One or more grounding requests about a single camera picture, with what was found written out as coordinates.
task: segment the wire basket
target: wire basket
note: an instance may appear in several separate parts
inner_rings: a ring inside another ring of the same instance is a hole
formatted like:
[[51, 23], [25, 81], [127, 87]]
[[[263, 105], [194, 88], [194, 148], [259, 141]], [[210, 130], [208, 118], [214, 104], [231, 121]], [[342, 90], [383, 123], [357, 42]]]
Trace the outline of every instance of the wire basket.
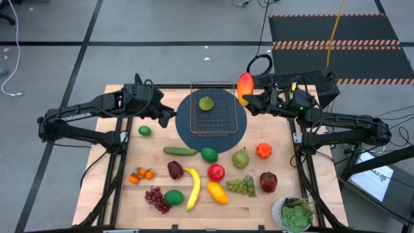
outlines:
[[[190, 131], [199, 137], [227, 137], [237, 131], [237, 113], [232, 82], [193, 82], [190, 86]], [[203, 111], [201, 98], [209, 96], [213, 109]]]

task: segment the paper sheet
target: paper sheet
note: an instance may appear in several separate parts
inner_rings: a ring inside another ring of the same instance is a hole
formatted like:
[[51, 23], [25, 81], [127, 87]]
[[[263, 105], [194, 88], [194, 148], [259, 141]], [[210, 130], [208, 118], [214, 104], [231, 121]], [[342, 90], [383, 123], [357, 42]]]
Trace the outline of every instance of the paper sheet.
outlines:
[[[370, 153], [365, 152], [359, 156], [360, 159], [356, 163], [367, 161], [374, 158]], [[351, 176], [349, 181], [357, 185], [359, 188], [369, 193], [369, 195], [377, 198], [379, 201], [384, 200], [390, 179], [386, 177], [393, 176], [393, 170], [388, 166], [372, 169]]]

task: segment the wooden tabletop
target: wooden tabletop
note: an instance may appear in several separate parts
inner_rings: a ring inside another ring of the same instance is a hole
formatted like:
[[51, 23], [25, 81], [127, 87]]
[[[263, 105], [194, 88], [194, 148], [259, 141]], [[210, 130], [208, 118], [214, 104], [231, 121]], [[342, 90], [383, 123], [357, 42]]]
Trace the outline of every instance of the wooden tabletop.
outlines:
[[[121, 88], [121, 85], [108, 85], [105, 92], [109, 93]], [[165, 94], [162, 103], [175, 110], [181, 101], [190, 94], [189, 89], [162, 89], [161, 91]], [[309, 86], [309, 92], [317, 96], [314, 86]], [[177, 133], [174, 118], [169, 121], [166, 129], [162, 129], [157, 120], [134, 118], [116, 228], [170, 229], [172, 225], [177, 224], [180, 229], [255, 230], [258, 225], [264, 225], [266, 230], [279, 230], [271, 216], [272, 205], [282, 197], [300, 196], [297, 170], [289, 164], [289, 160], [294, 154], [289, 122], [282, 117], [272, 117], [271, 115], [253, 117], [248, 111], [246, 114], [247, 129], [243, 138], [232, 149], [220, 153], [217, 163], [226, 170], [226, 177], [221, 181], [224, 189], [226, 189], [227, 180], [242, 179], [245, 175], [251, 175], [254, 178], [257, 197], [226, 192], [230, 200], [227, 205], [216, 203], [209, 195], [206, 185], [209, 182], [207, 169], [210, 164], [202, 160], [200, 153], [192, 157], [179, 157], [163, 153], [164, 146], [186, 147]], [[115, 124], [115, 118], [99, 118], [96, 130], [113, 131]], [[138, 133], [140, 126], [149, 126], [153, 131], [152, 136], [140, 135]], [[126, 120], [124, 120], [122, 127], [125, 129]], [[260, 142], [267, 142], [273, 148], [273, 155], [267, 160], [259, 159], [255, 153], [256, 146]], [[245, 169], [240, 170], [233, 166], [231, 157], [233, 153], [244, 147], [249, 154], [250, 163]], [[322, 147], [320, 151], [331, 156], [328, 146]], [[103, 152], [104, 148], [100, 145], [93, 146], [87, 166]], [[339, 221], [347, 225], [334, 164], [331, 160], [318, 154], [313, 158], [321, 198]], [[179, 180], [173, 180], [168, 174], [167, 163], [174, 160], [179, 162], [183, 168], [195, 168], [201, 176], [200, 196], [191, 212], [186, 211], [186, 203], [193, 188], [193, 179], [188, 173], [184, 173], [184, 176]], [[86, 175], [73, 224], [84, 220], [101, 198], [108, 162], [109, 156], [106, 156]], [[137, 167], [153, 168], [154, 178], [141, 180], [138, 184], [129, 183], [128, 176]], [[259, 176], [263, 172], [269, 171], [278, 177], [276, 191], [272, 194], [264, 193], [259, 185]], [[145, 191], [149, 190], [151, 186], [159, 186], [163, 194], [170, 189], [180, 190], [184, 194], [184, 203], [174, 206], [169, 213], [162, 215], [154, 207], [150, 208], [145, 202]], [[112, 198], [108, 200], [106, 223], [109, 222], [111, 207]]]

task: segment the green pear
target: green pear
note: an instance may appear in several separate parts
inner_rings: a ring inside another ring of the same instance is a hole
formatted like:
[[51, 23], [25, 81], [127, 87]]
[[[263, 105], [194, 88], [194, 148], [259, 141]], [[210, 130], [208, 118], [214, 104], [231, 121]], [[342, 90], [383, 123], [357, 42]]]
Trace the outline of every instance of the green pear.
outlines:
[[214, 106], [214, 101], [210, 96], [202, 97], [199, 101], [199, 107], [203, 111], [212, 110]]
[[237, 168], [245, 168], [248, 164], [248, 154], [245, 149], [246, 148], [243, 148], [233, 154], [233, 157], [232, 157], [233, 165], [236, 166]]

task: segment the black circular mat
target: black circular mat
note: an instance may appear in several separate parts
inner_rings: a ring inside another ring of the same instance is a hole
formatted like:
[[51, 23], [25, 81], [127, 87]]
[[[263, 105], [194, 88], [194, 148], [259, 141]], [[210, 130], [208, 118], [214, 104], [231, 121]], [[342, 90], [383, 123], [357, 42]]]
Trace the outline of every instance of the black circular mat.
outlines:
[[[220, 90], [235, 98], [231, 93]], [[214, 148], [218, 153], [222, 153], [233, 148], [243, 137], [246, 131], [247, 117], [243, 106], [236, 99], [235, 108], [237, 113], [237, 131], [227, 137], [199, 137], [190, 131], [190, 95], [188, 95], [177, 109], [175, 125], [177, 132], [184, 143], [191, 149], [201, 151], [205, 147]]]

